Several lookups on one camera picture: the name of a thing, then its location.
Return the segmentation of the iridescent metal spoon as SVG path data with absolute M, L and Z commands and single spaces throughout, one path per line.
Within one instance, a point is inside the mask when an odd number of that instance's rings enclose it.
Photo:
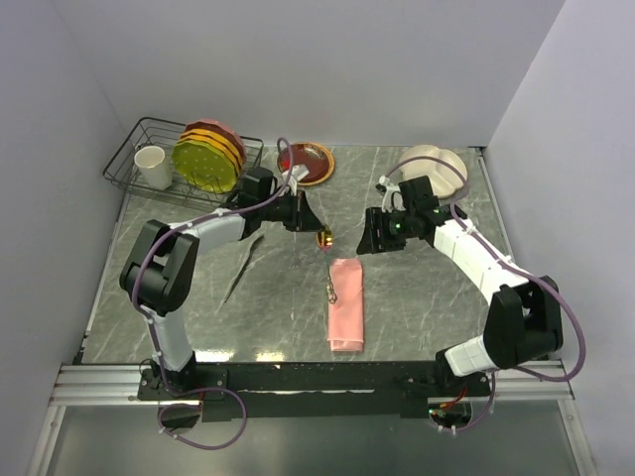
M 329 251 L 333 245 L 333 234 L 329 227 L 325 226 L 322 231 L 317 233 L 317 245 L 323 255 L 325 264 L 327 299 L 329 303 L 335 304 L 337 295 L 330 273 L 331 259 L 329 256 Z

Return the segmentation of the pink satin napkin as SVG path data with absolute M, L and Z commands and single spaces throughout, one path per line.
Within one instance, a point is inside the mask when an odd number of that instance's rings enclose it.
M 328 305 L 327 342 L 332 352 L 364 347 L 363 269 L 358 259 L 335 259 L 329 267 L 335 301 Z

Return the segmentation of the black utensil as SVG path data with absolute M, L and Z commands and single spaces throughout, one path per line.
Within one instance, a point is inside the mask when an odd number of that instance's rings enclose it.
M 261 234 L 260 236 L 258 236 L 251 244 L 250 247 L 248 249 L 247 255 L 245 257 L 245 259 L 243 260 L 243 263 L 237 273 L 237 275 L 234 277 L 233 281 L 231 282 L 227 293 L 225 294 L 222 303 L 226 304 L 230 297 L 232 296 L 234 290 L 236 289 L 236 287 L 238 286 L 238 284 L 240 283 L 244 273 L 246 272 L 252 258 L 253 255 L 255 253 L 255 251 L 257 250 L 257 248 L 261 245 L 262 241 L 264 240 L 264 235 Z

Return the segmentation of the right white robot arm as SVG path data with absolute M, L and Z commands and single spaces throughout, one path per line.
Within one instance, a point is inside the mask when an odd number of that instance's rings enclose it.
M 537 284 L 527 272 L 512 271 L 510 259 L 461 208 L 440 203 L 428 177 L 399 183 L 383 177 L 376 187 L 383 201 L 366 209 L 357 253 L 401 251 L 411 239 L 424 240 L 452 260 L 488 304 L 480 335 L 437 353 L 434 382 L 441 393 L 456 395 L 473 374 L 516 368 L 561 349 L 561 308 L 550 279 Z

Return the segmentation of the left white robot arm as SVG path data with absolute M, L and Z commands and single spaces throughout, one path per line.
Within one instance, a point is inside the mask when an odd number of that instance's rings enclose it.
M 176 399 L 196 387 L 196 361 L 181 307 L 187 300 L 197 257 L 227 243 L 242 241 L 262 223 L 281 223 L 291 232 L 327 230 L 311 210 L 298 183 L 309 174 L 304 165 L 283 172 L 256 167 L 246 174 L 230 199 L 214 211 L 181 223 L 147 221 L 119 278 L 133 306 L 148 325 L 152 360 L 163 389 Z

